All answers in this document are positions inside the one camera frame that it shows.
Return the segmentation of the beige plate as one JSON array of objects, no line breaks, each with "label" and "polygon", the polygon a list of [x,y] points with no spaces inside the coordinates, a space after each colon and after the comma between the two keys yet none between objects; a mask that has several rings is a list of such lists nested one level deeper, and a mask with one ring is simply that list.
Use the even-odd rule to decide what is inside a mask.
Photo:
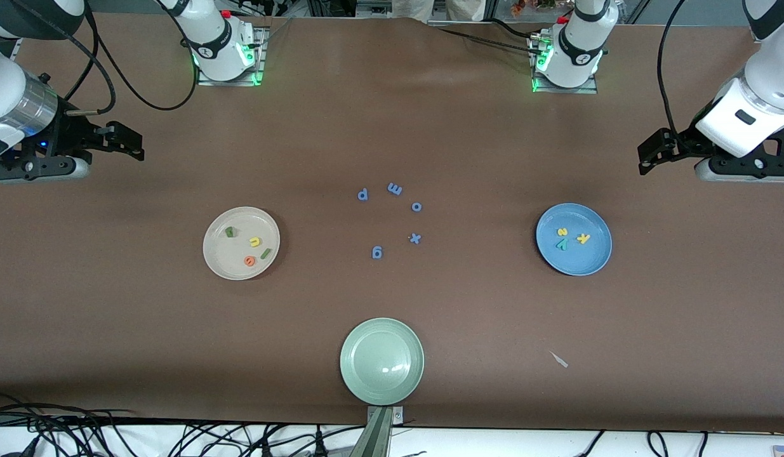
[{"label": "beige plate", "polygon": [[[225,228],[237,229],[237,237],[227,238]],[[260,237],[258,247],[249,245],[249,238]],[[272,252],[261,260],[264,249]],[[278,223],[266,211],[252,206],[238,206],[224,211],[206,229],[203,237],[203,256],[206,265],[221,278],[231,281],[245,281],[264,273],[272,266],[281,248],[281,231]],[[248,267],[243,260],[246,256],[256,258],[255,266]]]}]

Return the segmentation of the blue plate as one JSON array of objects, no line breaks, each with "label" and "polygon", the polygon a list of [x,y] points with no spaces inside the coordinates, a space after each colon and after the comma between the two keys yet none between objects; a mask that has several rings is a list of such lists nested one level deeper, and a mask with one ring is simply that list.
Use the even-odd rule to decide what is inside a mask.
[{"label": "blue plate", "polygon": [[[557,229],[566,227],[566,237],[557,236]],[[576,238],[591,235],[581,245]],[[560,251],[556,244],[566,238],[567,250]],[[549,266],[572,277],[585,277],[600,271],[611,257],[613,240],[606,221],[587,206],[576,203],[557,204],[541,215],[536,225],[536,245]]]}]

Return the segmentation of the brown table cover mat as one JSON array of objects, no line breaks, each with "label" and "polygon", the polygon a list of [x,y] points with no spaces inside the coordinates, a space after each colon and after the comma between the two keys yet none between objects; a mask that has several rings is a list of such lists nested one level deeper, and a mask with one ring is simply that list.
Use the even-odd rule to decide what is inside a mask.
[{"label": "brown table cover mat", "polygon": [[[665,124],[660,34],[615,29],[597,95],[532,93],[522,55],[396,18],[296,18],[261,86],[200,87],[174,112],[121,88],[109,118],[145,161],[0,184],[0,392],[363,423],[340,348],[388,316],[425,349],[415,426],[784,432],[784,185],[703,182],[691,160],[638,173]],[[536,245],[567,202],[613,240],[585,277]],[[245,281],[203,256],[238,206],[281,233]]]}]

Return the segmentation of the person in beige trousers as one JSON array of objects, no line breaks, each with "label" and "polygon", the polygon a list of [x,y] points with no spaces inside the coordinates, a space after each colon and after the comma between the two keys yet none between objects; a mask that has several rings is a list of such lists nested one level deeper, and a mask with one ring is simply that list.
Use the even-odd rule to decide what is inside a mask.
[{"label": "person in beige trousers", "polygon": [[[396,18],[415,18],[426,23],[436,0],[390,0]],[[486,0],[442,0],[448,20],[479,22],[485,16]]]}]

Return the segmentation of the green plate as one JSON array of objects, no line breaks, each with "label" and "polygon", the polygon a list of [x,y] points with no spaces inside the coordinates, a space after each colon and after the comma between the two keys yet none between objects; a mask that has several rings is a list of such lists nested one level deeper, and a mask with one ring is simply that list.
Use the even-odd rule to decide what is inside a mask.
[{"label": "green plate", "polygon": [[423,344],[409,325],[388,317],[358,324],[340,349],[340,376],[348,390],[372,406],[398,405],[423,378]]}]

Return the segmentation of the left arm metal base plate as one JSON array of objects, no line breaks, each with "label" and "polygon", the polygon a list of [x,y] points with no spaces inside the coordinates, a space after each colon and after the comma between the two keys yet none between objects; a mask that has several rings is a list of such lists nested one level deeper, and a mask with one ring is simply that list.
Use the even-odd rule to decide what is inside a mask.
[{"label": "left arm metal base plate", "polygon": [[586,64],[577,65],[562,49],[556,46],[554,37],[542,32],[532,34],[529,38],[531,55],[531,80],[534,92],[577,93],[577,95],[594,95],[597,93],[597,72],[602,53],[598,52],[591,59],[588,54],[580,57]]}]

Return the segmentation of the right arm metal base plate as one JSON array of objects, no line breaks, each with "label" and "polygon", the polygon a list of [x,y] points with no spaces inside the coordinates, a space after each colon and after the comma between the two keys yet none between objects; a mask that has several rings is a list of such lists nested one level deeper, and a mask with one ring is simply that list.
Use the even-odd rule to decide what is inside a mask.
[{"label": "right arm metal base plate", "polygon": [[192,50],[200,86],[260,86],[267,59],[270,29],[229,18],[231,37],[218,50]]}]

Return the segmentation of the small metal bracket plate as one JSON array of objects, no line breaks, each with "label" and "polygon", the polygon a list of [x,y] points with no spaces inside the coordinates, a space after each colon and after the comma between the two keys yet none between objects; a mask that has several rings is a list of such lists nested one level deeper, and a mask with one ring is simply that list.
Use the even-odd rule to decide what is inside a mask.
[{"label": "small metal bracket plate", "polygon": [[404,408],[403,406],[388,406],[388,407],[377,407],[369,405],[368,407],[368,423],[371,420],[371,417],[375,413],[375,411],[379,411],[382,408],[390,409],[392,412],[392,425],[398,426],[403,425],[404,423]]}]

